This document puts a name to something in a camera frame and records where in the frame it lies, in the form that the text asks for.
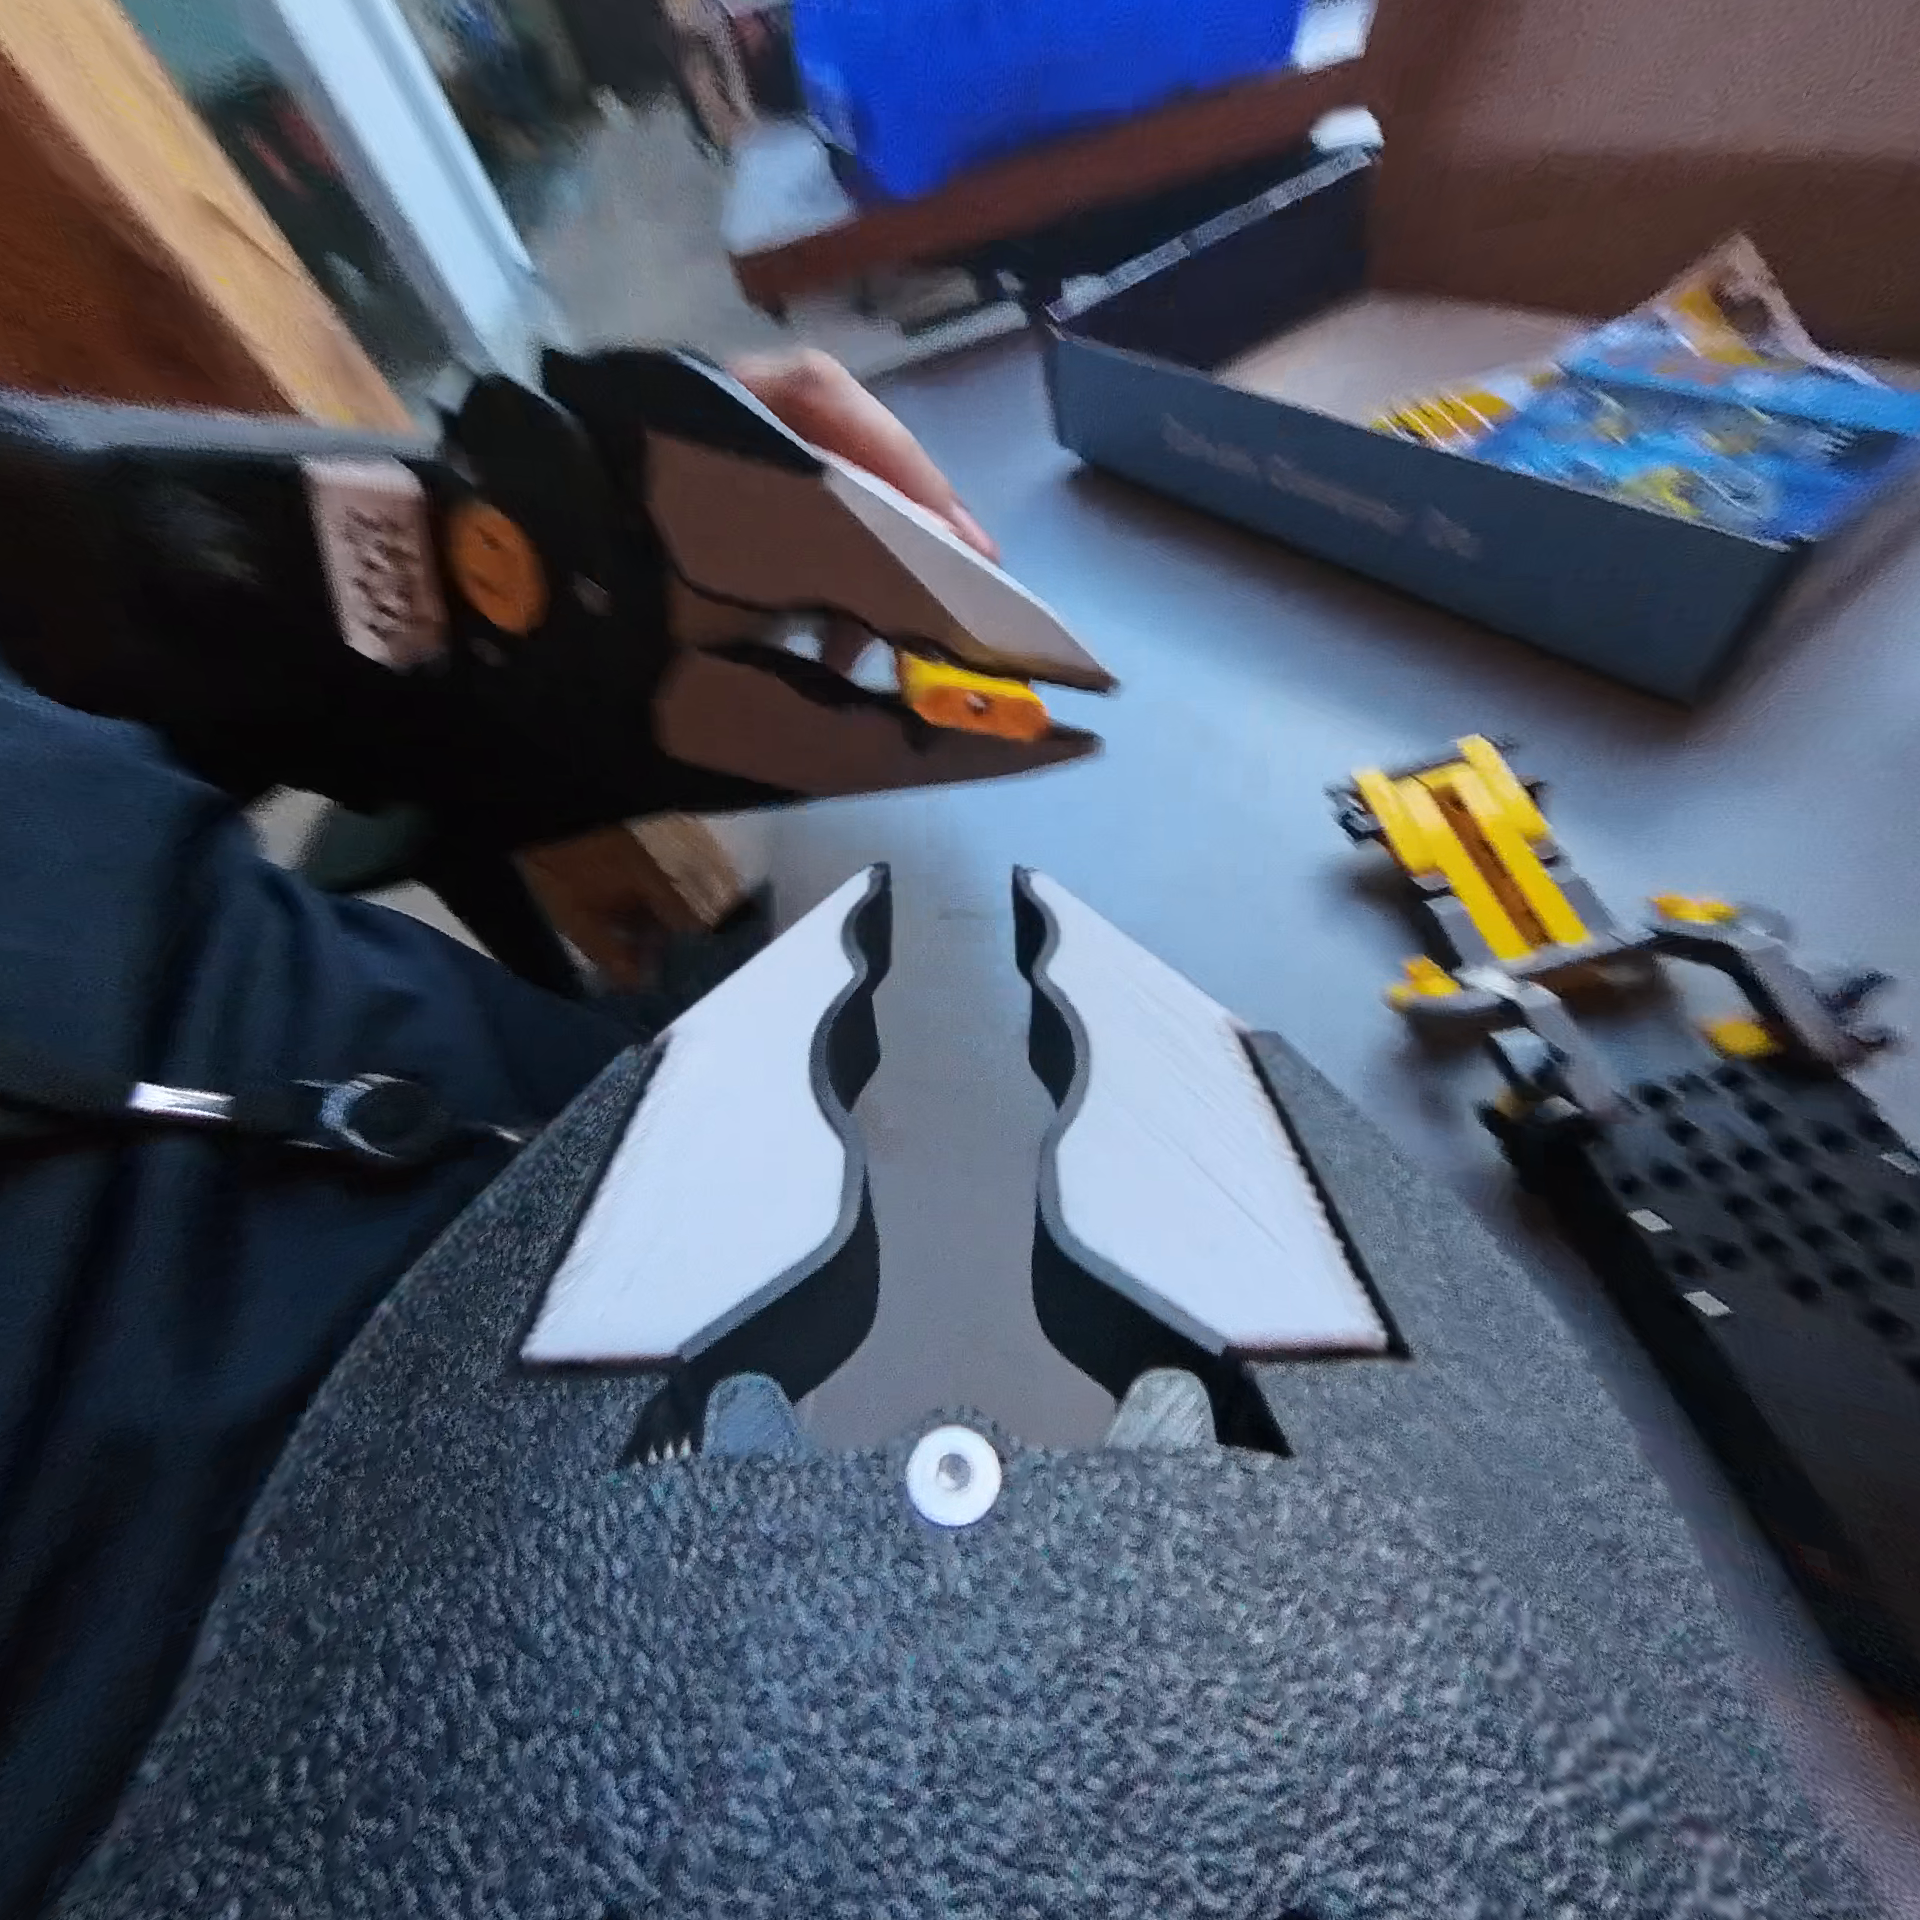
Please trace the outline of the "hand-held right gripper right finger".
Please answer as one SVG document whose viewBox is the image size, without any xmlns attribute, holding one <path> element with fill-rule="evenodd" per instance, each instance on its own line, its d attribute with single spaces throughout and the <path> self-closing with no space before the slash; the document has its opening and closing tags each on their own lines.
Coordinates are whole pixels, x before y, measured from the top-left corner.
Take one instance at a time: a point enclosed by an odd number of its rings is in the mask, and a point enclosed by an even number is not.
<svg viewBox="0 0 1920 1920">
<path fill-rule="evenodd" d="M 1122 1403 L 1184 1375 L 1212 1419 L 1267 1418 L 1260 1368 L 1392 1360 L 1393 1323 L 1250 1029 L 1060 879 L 1013 869 L 1024 1060 L 1050 1100 L 1030 1293 Z"/>
</svg>

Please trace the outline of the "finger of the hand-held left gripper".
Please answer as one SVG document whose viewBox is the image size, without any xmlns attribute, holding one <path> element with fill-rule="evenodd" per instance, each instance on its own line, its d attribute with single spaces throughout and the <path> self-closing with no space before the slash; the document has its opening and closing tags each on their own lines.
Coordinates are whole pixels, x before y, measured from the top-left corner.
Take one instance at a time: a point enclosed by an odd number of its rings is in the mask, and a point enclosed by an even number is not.
<svg viewBox="0 0 1920 1920">
<path fill-rule="evenodd" d="M 840 458 L 793 472 L 712 445 L 647 445 L 644 515 L 667 562 L 667 632 L 683 646 L 836 616 L 986 676 L 1087 693 L 1117 686 L 1050 605 Z"/>
<path fill-rule="evenodd" d="M 852 683 L 816 660 L 679 660 L 657 692 L 664 758 L 789 800 L 854 800 L 1027 778 L 1103 755 L 1054 716 L 1039 743 L 929 729 L 900 689 Z"/>
</svg>

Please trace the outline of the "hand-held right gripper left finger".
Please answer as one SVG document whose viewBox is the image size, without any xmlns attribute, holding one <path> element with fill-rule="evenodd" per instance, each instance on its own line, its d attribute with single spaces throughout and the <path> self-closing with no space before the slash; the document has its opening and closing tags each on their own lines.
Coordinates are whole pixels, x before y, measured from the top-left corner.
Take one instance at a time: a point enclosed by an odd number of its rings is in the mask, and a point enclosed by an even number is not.
<svg viewBox="0 0 1920 1920">
<path fill-rule="evenodd" d="M 877 1316 L 854 1106 L 892 945 L 872 862 L 664 1025 L 520 1363 L 662 1375 L 677 1403 L 730 1375 L 803 1403 L 849 1363 Z"/>
</svg>

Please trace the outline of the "yellow angled toy beam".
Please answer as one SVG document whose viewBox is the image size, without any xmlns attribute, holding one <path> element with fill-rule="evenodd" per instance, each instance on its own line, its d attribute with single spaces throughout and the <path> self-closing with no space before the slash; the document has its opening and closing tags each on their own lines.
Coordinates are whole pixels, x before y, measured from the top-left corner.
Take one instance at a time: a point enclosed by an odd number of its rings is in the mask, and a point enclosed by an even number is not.
<svg viewBox="0 0 1920 1920">
<path fill-rule="evenodd" d="M 1039 743 L 1050 732 L 1050 713 L 1030 683 L 986 673 L 952 660 L 894 649 L 900 702 L 929 729 Z"/>
</svg>

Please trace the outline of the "grey desk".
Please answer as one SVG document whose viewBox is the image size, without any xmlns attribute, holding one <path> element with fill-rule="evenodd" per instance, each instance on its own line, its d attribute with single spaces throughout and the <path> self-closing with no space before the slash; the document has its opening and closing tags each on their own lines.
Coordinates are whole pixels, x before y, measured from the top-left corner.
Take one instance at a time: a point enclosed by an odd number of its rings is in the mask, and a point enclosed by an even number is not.
<svg viewBox="0 0 1920 1920">
<path fill-rule="evenodd" d="M 1762 902 L 1816 963 L 1887 972 L 1882 1018 L 1907 1043 L 1867 1082 L 1914 1139 L 1916 520 L 1840 553 L 1744 673 L 1682 713 L 1093 476 L 1050 438 L 1027 338 L 884 372 L 879 393 L 1119 692 L 1056 700 L 1104 736 L 1090 763 L 716 822 L 740 869 L 770 878 L 783 923 L 873 859 L 897 886 L 859 1103 L 879 1308 L 803 1422 L 859 1446 L 970 1406 L 1030 1443 L 1080 1443 L 1110 1406 L 1034 1325 L 1013 1220 L 1047 1103 L 1024 1066 L 1007 886 L 1013 862 L 1042 869 L 1286 1038 L 1527 1269 L 1686 1515 L 1809 1793 L 1887 1915 L 1914 1918 L 1916 1725 L 1837 1669 L 1650 1360 L 1520 1196 L 1473 1118 L 1482 1053 L 1424 1053 L 1379 1003 L 1412 939 L 1324 782 L 1462 732 L 1510 736 L 1609 902 Z"/>
</svg>

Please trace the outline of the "person's left hand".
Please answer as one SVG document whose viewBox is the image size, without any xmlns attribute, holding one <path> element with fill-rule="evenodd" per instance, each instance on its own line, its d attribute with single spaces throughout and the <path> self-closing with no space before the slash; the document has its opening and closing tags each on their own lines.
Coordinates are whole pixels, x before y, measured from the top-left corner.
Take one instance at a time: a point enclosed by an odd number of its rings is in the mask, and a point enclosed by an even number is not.
<svg viewBox="0 0 1920 1920">
<path fill-rule="evenodd" d="M 730 376 L 754 393 L 792 435 L 866 469 L 877 479 L 913 499 L 924 515 L 997 562 L 999 552 L 987 532 L 966 508 L 947 473 L 924 455 L 920 439 L 822 349 L 779 349 L 740 355 L 727 362 Z"/>
</svg>

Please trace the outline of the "wooden pillar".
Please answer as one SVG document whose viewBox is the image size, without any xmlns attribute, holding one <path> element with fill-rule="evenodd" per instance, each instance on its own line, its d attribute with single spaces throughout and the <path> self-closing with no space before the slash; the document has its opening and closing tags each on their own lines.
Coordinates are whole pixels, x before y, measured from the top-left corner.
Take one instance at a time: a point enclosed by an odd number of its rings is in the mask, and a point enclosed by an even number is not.
<svg viewBox="0 0 1920 1920">
<path fill-rule="evenodd" d="M 116 2 L 2 5 L 2 386 L 414 423 Z"/>
</svg>

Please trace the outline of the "wooden background table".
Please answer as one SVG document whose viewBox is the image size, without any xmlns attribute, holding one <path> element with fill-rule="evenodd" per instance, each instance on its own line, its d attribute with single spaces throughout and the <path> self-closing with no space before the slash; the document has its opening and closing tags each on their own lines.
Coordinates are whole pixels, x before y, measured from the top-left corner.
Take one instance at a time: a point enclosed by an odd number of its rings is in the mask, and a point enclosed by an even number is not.
<svg viewBox="0 0 1920 1920">
<path fill-rule="evenodd" d="M 740 295 L 779 316 L 793 300 L 897 269 L 952 266 L 1042 225 L 1154 196 L 1296 149 L 1336 108 L 1373 98 L 1367 58 L 1190 95 L 973 165 L 923 196 L 854 203 L 813 133 L 757 133 L 733 156 L 722 252 Z"/>
</svg>

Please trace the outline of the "black yellow toy vehicle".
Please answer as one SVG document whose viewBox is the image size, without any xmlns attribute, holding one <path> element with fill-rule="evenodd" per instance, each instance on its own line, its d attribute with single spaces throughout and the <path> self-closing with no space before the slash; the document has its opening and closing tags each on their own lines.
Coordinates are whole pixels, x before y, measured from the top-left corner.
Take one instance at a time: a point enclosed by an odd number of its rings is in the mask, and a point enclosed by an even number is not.
<svg viewBox="0 0 1920 1920">
<path fill-rule="evenodd" d="M 1504 743 L 1324 792 L 1422 948 L 1384 1003 L 1477 1039 L 1477 1113 L 1614 1299 L 1843 1662 L 1916 1703 L 1916 1145 L 1859 1089 L 1873 969 L 1754 902 L 1614 912 Z"/>
</svg>

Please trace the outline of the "person's dark navy clothing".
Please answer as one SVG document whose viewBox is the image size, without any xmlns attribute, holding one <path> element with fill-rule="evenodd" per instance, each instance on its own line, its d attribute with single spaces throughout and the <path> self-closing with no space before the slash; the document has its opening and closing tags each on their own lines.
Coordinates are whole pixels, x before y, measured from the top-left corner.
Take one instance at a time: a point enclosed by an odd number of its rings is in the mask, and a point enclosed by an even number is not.
<svg viewBox="0 0 1920 1920">
<path fill-rule="evenodd" d="M 154 735 L 2 676 L 2 1915 L 173 1698 L 287 1430 L 627 1033 L 259 855 Z"/>
</svg>

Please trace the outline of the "blue plastic bin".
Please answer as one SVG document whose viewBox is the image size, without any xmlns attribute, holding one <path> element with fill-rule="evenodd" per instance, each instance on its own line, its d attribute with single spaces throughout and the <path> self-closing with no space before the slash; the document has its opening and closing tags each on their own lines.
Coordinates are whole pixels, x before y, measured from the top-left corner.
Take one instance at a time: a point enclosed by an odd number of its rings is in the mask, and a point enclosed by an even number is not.
<svg viewBox="0 0 1920 1920">
<path fill-rule="evenodd" d="M 1290 66 L 1302 2 L 792 2 L 809 119 L 862 192 L 966 169 Z"/>
</svg>

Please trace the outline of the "blue cardboard box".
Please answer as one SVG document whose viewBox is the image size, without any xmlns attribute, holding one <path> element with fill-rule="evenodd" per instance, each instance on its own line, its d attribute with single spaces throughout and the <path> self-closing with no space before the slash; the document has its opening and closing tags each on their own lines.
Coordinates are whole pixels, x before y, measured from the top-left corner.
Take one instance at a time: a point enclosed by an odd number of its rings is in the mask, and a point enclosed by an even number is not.
<svg viewBox="0 0 1920 1920">
<path fill-rule="evenodd" d="M 1060 445 L 1674 702 L 1916 535 L 1772 545 L 1370 428 L 1547 360 L 1743 235 L 1809 338 L 1916 386 L 1914 2 L 1359 2 L 1367 136 L 1062 300 Z"/>
</svg>

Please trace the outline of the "blue yellow toy booklet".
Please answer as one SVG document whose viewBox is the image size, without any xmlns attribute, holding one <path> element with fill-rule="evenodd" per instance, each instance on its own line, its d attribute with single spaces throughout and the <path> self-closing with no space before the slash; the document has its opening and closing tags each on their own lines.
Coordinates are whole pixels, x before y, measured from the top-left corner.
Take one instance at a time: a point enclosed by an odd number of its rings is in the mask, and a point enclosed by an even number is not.
<svg viewBox="0 0 1920 1920">
<path fill-rule="evenodd" d="M 1916 476 L 1916 389 L 1820 349 L 1743 235 L 1547 360 L 1370 428 L 1772 545 L 1826 539 Z"/>
</svg>

